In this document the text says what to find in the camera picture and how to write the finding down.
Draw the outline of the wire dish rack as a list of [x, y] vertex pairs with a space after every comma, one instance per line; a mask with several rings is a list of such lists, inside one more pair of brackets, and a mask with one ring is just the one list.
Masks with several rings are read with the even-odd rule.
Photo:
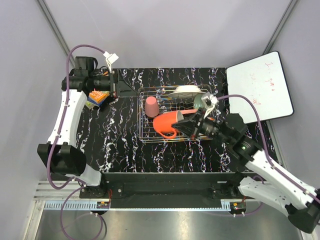
[[153, 86], [138, 90], [137, 135], [143, 143], [189, 141], [172, 124], [194, 114], [200, 95], [211, 93], [209, 85]]

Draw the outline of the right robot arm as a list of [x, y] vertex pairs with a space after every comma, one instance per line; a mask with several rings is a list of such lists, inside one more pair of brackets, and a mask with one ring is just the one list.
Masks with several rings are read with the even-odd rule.
[[199, 109], [172, 127], [195, 139], [199, 134], [217, 138], [226, 144], [228, 155], [242, 166], [260, 175], [267, 184], [259, 183], [241, 172], [227, 182], [232, 198], [241, 195], [254, 198], [283, 213], [299, 230], [310, 234], [320, 222], [320, 191], [304, 183], [270, 158], [265, 149], [246, 136], [247, 125], [238, 113], [228, 114], [217, 122], [205, 117]]

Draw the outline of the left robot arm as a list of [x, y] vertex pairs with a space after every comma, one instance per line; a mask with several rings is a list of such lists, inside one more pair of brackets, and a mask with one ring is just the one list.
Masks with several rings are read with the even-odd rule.
[[134, 95], [132, 87], [113, 69], [119, 58], [115, 53], [103, 54], [107, 74], [98, 74], [94, 57], [77, 56], [75, 68], [67, 71], [61, 82], [61, 105], [55, 126], [46, 143], [39, 144], [37, 153], [47, 168], [47, 175], [59, 174], [90, 187], [97, 198], [108, 193], [102, 174], [87, 164], [85, 154], [76, 148], [76, 135], [82, 110], [91, 92], [108, 91], [111, 98]]

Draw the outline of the pink plastic cup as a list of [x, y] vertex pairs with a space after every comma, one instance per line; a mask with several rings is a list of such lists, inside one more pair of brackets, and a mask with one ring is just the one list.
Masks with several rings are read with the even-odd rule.
[[145, 114], [150, 118], [154, 118], [159, 114], [158, 100], [154, 96], [146, 98]]

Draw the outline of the orange mug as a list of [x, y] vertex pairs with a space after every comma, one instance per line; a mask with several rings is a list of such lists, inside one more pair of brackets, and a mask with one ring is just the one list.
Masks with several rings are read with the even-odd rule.
[[153, 128], [155, 132], [161, 135], [163, 138], [174, 139], [179, 131], [173, 128], [172, 124], [175, 124], [183, 119], [184, 116], [179, 110], [165, 112], [154, 118]]

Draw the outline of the white scalloped plate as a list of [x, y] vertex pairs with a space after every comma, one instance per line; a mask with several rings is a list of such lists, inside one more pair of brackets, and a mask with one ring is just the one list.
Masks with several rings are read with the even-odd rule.
[[172, 93], [169, 93], [168, 97], [174, 99], [189, 99], [194, 98], [198, 94], [203, 94], [198, 86], [180, 85]]

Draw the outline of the pink beige plate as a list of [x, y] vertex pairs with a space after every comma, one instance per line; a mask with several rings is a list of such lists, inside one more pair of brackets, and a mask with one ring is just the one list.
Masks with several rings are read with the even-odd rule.
[[183, 115], [185, 114], [194, 114], [197, 112], [197, 109], [186, 109], [186, 110], [181, 110], [180, 111]]

